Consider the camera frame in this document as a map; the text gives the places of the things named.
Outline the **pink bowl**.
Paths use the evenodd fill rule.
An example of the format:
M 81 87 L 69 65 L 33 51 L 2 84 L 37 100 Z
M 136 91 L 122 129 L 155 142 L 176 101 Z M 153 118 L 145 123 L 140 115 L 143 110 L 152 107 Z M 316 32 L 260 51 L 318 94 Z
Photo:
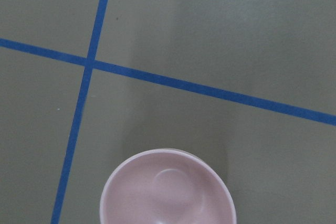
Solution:
M 237 223 L 223 180 L 203 160 L 173 148 L 122 162 L 100 199 L 100 223 Z

